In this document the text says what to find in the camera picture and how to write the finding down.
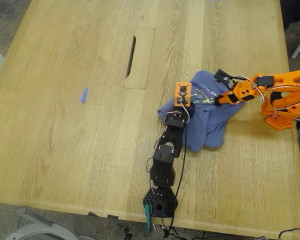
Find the wooden table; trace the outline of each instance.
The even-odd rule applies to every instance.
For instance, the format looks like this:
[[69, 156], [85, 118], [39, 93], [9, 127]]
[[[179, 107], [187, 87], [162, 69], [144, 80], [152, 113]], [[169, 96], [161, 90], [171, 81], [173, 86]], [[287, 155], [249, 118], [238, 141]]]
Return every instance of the wooden table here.
[[[145, 222], [157, 109], [175, 82], [218, 68], [289, 70], [278, 0], [33, 0], [0, 70], [0, 203]], [[187, 154], [175, 226], [273, 239], [300, 227], [297, 132], [260, 106], [230, 119], [223, 146]]]

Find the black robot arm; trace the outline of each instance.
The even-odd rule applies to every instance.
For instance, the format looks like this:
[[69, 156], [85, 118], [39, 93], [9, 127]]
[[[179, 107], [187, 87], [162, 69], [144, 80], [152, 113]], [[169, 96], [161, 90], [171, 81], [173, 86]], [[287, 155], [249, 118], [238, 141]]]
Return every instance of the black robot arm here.
[[155, 147], [153, 164], [150, 168], [150, 187], [143, 199], [143, 205], [150, 205], [151, 217], [172, 218], [178, 200], [171, 187], [175, 184], [174, 159], [180, 156], [185, 126], [194, 113], [194, 106], [175, 106], [166, 113], [165, 129]]

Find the gray floor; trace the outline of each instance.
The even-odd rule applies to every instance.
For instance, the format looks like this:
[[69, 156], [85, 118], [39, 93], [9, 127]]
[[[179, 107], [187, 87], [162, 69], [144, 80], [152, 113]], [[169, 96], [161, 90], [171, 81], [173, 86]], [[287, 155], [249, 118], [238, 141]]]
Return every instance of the gray floor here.
[[[0, 53], [5, 56], [10, 43], [17, 31], [20, 21], [27, 9], [30, 0], [0, 0]], [[286, 46], [288, 55], [292, 52], [300, 42], [300, 22], [292, 24], [285, 32]], [[290, 70], [300, 70], [300, 54], [296, 59], [289, 59]], [[4, 239], [10, 232], [24, 225], [26, 221], [15, 214], [16, 207], [11, 205], [0, 204], [0, 240]], [[33, 209], [34, 212], [44, 216], [46, 219], [67, 226], [72, 226], [74, 231], [80, 235], [87, 235], [97, 240], [115, 240], [124, 238], [124, 228], [129, 228], [133, 233], [133, 239], [152, 239], [159, 240], [163, 237], [163, 232], [146, 233], [146, 226], [143, 223], [99, 218], [94, 216], [83, 216], [55, 211], [47, 211], [41, 209]], [[202, 231], [177, 228], [181, 237], [192, 239], [202, 236]], [[219, 236], [212, 238], [216, 240], [243, 240], [247, 237], [243, 236]]]

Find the green object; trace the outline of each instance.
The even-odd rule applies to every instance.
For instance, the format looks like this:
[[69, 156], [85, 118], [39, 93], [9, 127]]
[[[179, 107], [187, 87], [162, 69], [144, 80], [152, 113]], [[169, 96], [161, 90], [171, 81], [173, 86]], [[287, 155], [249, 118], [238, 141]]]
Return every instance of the green object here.
[[144, 213], [146, 217], [146, 231], [151, 233], [151, 212], [152, 212], [152, 204], [146, 204], [144, 206]]

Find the blue towel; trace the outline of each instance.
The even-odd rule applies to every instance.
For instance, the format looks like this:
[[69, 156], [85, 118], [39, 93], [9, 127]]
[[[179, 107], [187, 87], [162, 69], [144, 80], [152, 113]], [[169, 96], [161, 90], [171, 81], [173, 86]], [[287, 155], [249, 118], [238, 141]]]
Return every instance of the blue towel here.
[[[229, 103], [215, 105], [213, 99], [228, 89], [214, 78], [208, 71], [198, 71], [193, 79], [191, 88], [191, 102], [194, 103], [194, 115], [186, 127], [187, 147], [197, 153], [205, 145], [210, 148], [219, 147], [224, 143], [224, 133], [228, 119], [244, 104], [232, 105]], [[174, 105], [170, 99], [157, 112], [165, 121], [166, 115]]]

